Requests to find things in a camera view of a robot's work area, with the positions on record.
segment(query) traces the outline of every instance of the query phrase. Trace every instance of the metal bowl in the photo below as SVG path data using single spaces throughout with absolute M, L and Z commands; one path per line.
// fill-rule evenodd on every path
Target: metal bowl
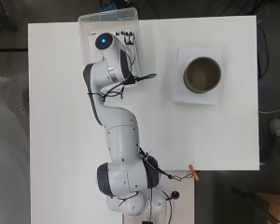
M 218 63 L 208 57 L 196 58 L 185 70 L 184 83 L 195 93 L 205 93 L 217 86 L 221 80 L 221 69 Z

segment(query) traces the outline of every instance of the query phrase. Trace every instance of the wire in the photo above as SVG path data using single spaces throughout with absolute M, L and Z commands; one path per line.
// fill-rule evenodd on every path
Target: wire
M 263 7 L 263 8 L 261 9 L 260 14 L 258 14 L 257 16 L 259 16 L 259 15 L 262 14 L 262 10 L 263 10 L 264 8 L 266 9 L 266 12 L 267 12 L 267 13 L 263 16 L 263 18 L 262 18 L 261 20 L 258 20 L 258 24 L 261 23 L 262 21 L 264 21 L 264 20 L 267 18 L 267 16 L 269 15 L 269 9 L 268 9 L 267 7 Z
M 166 197 L 167 197 L 167 202 L 169 202 L 169 204 L 170 204 L 170 216 L 169 216 L 169 220 L 168 220 L 168 224 L 170 224 L 171 223 L 171 218 L 172 218 L 172 204 L 171 204 L 171 200 L 170 200 L 170 197 L 169 197 L 169 195 L 165 192 L 165 191 L 163 191 L 162 189 L 158 189 L 158 190 L 160 190 L 164 195 L 166 195 Z
M 278 119 L 280 119 L 280 116 L 278 116 L 278 115 L 275 115 L 275 114 L 261 114 L 261 115 L 265 115 L 265 116 L 272 116 L 273 118 L 278 118 Z
M 268 68 L 269 68 L 270 56 L 269 56 L 269 49 L 268 49 L 267 37 L 265 36 L 264 31 L 263 31 L 259 26 L 258 26 L 258 28 L 261 30 L 262 35 L 263 35 L 263 38 L 264 38 L 265 48 L 266 48 L 266 57 L 267 57 L 267 64 L 266 64 L 266 66 L 265 66 L 265 70 L 264 70 L 263 74 L 262 74 L 261 77 L 260 77 L 260 78 L 263 78 L 263 77 L 266 75 L 266 73 L 267 73 L 267 71 L 268 71 Z
M 119 200 L 122 200 L 122 202 L 119 204 L 119 207 L 120 207 L 123 203 L 125 203 L 127 200 L 129 200 L 129 199 L 131 199 L 131 198 L 134 198 L 134 197 L 137 196 L 137 195 L 138 195 L 138 191 L 137 191 L 134 195 L 132 195 L 131 197 L 128 197 L 128 198 L 125 198 L 125 199 L 118 198 Z
M 231 5 L 233 4 L 233 1 L 234 0 L 231 0 L 230 3 L 228 4 L 228 6 L 224 9 L 224 11 L 219 15 L 219 16 L 222 16 L 230 7 Z
M 151 175 L 150 172 L 148 171 L 148 178 L 149 178 L 149 183 L 150 183 L 150 212 L 149 212 L 149 222 L 151 221 L 151 212 L 152 212 L 152 179 L 151 179 Z
M 108 91 L 103 95 L 103 102 L 105 101 L 105 98 L 106 98 L 106 97 L 109 97 L 109 96 L 110 96 L 109 93 L 111 93 L 112 90 L 114 90 L 115 88 L 117 88 L 117 87 L 119 87 L 119 86 L 122 86 L 122 85 L 123 85 L 123 84 L 120 83 L 120 84 L 115 85 L 114 87 L 112 87 L 110 90 L 108 90 Z M 124 90 L 124 89 L 121 89 L 121 92 L 116 92 L 116 93 L 118 93 L 118 95 L 121 95 L 121 97 L 122 97 L 123 90 Z
M 275 114 L 275 113 L 279 113 L 280 112 L 280 109 L 278 110 L 273 110 L 273 111 L 259 111 L 260 114 Z
M 151 1 L 150 0 L 147 0 L 149 6 L 151 7 L 153 13 L 156 15 L 156 17 L 159 19 L 160 18 L 160 15 L 159 13 L 157 12 L 156 8 L 152 5 Z
M 169 175 L 166 172 L 164 172 L 163 170 L 161 170 L 158 166 L 156 167 L 153 164 L 151 164 L 147 160 L 147 158 L 149 157 L 148 153 L 145 153 L 142 148 L 139 148 L 139 154 L 140 154 L 140 157 L 143 159 L 143 161 L 146 162 L 152 169 L 154 169 L 159 174 L 166 175 L 169 179 L 174 179 L 174 180 L 181 182 L 183 179 L 186 179 L 186 178 L 190 179 L 193 177 L 193 174 L 188 174 L 183 177 L 180 177 L 178 175 Z
M 104 4 L 104 5 L 105 5 L 105 7 L 108 7 L 108 6 L 109 6 L 109 5 L 108 5 L 108 4 L 106 4 L 103 0 L 100 0 L 99 2 L 100 2 L 100 7 L 103 7 L 103 5 L 102 5 L 102 4 Z
M 135 80 L 135 81 L 142 81 L 142 80 L 145 80 L 145 79 L 154 78 L 154 77 L 156 77 L 156 76 L 157 76 L 157 74 L 152 73 L 152 74 L 149 74 L 149 75 L 143 76 L 143 77 L 134 77 L 134 80 Z
M 243 7 L 240 8 L 240 10 L 238 11 L 238 13 L 237 13 L 236 15 L 240 15 L 240 13 L 241 13 L 242 11 L 245 13 L 245 8 L 246 8 L 246 6 L 249 4 L 249 1 L 250 1 L 250 0 L 247 0 L 247 1 L 245 2 L 245 4 L 243 5 Z
M 213 4 L 214 4 L 216 1 L 217 1 L 217 0 L 209 1 L 208 8 L 207 8 L 207 11 L 206 11 L 206 16 L 207 16 L 207 17 L 209 16 L 209 11 L 210 11 L 211 7 L 213 6 Z

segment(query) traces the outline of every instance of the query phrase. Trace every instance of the wooden board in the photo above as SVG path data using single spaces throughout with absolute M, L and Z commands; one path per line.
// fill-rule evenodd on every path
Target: wooden board
M 258 196 L 268 203 L 280 203 L 280 195 L 258 193 Z

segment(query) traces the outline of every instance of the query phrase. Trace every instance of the white paper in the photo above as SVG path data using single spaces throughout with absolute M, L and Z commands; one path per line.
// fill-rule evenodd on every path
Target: white paper
M 189 91 L 185 86 L 183 76 L 191 61 L 199 57 L 209 57 L 214 59 L 221 68 L 221 80 L 211 91 L 197 94 Z M 173 100 L 178 103 L 216 105 L 219 102 L 222 79 L 224 78 L 224 68 L 222 63 L 222 51 L 220 49 L 204 49 L 180 46 L 178 50 L 178 60 L 176 67 L 176 78 L 173 85 Z

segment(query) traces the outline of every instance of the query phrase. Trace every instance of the orange clip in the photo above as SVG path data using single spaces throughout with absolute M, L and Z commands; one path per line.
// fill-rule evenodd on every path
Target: orange clip
M 190 170 L 192 171 L 192 173 L 193 173 L 193 175 L 194 175 L 195 180 L 196 180 L 196 181 L 198 181 L 198 180 L 199 180 L 199 177 L 198 177 L 198 175 L 197 175 L 196 171 L 194 170 L 193 165 L 192 165 L 192 164 L 190 164 L 190 165 L 189 165 L 189 168 L 190 168 Z

